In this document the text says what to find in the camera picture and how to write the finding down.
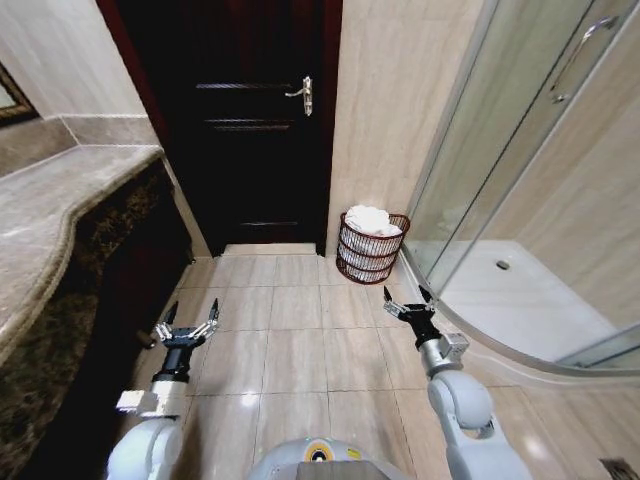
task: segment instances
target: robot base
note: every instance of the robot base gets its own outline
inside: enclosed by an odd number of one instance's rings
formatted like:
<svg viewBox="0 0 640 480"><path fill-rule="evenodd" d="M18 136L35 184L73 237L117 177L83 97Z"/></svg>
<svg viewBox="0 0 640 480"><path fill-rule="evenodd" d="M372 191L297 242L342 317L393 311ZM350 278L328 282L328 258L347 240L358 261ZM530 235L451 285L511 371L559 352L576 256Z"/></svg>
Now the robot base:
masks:
<svg viewBox="0 0 640 480"><path fill-rule="evenodd" d="M325 478L409 480L387 462L371 459L352 445L330 438L302 438L269 451L249 474L249 480L311 480Z"/></svg>

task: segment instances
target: marble vanity cabinet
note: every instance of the marble vanity cabinet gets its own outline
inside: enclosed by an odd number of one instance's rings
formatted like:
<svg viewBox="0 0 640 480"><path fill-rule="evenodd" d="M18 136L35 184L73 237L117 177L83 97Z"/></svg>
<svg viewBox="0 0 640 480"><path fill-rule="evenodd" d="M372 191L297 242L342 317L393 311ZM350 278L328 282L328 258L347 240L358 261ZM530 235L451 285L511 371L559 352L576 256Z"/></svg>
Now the marble vanity cabinet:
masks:
<svg viewBox="0 0 640 480"><path fill-rule="evenodd" d="M136 332L191 258L162 157L78 146L0 179L1 478L100 477Z"/></svg>

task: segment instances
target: floor drain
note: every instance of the floor drain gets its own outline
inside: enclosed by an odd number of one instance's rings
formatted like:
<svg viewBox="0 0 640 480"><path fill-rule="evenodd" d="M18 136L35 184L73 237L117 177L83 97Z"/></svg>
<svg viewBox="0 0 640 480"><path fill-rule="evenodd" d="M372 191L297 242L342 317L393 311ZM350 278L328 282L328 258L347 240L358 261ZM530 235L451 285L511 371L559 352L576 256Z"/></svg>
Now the floor drain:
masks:
<svg viewBox="0 0 640 480"><path fill-rule="evenodd" d="M604 468L613 480L640 480L640 477L622 458L601 458Z"/></svg>
<svg viewBox="0 0 640 480"><path fill-rule="evenodd" d="M505 260L498 260L496 262L496 267L498 267L500 270L509 270L511 268L511 265L509 265L509 262Z"/></svg>

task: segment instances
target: wire basket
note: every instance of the wire basket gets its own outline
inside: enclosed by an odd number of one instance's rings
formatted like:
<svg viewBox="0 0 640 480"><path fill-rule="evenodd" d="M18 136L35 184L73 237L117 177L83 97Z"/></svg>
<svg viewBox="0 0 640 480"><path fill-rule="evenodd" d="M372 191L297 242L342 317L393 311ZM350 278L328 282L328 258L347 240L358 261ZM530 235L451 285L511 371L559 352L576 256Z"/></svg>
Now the wire basket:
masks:
<svg viewBox="0 0 640 480"><path fill-rule="evenodd" d="M402 233L391 237L377 237L351 228L345 218L346 213L340 215L336 267L342 275L356 283L370 285L385 281L396 263L411 221L405 215L389 215L389 222L402 230Z"/></svg>

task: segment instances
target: yellow sticker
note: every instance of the yellow sticker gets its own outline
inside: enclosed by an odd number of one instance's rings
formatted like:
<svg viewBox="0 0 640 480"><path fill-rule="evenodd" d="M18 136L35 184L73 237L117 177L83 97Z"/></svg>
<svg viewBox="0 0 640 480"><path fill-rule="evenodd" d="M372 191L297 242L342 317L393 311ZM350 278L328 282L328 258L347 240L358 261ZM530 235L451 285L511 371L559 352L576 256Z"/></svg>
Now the yellow sticker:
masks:
<svg viewBox="0 0 640 480"><path fill-rule="evenodd" d="M362 458L362 455L360 455L360 452L357 450L354 450L353 448L347 448L347 455L356 460L360 460Z"/></svg>

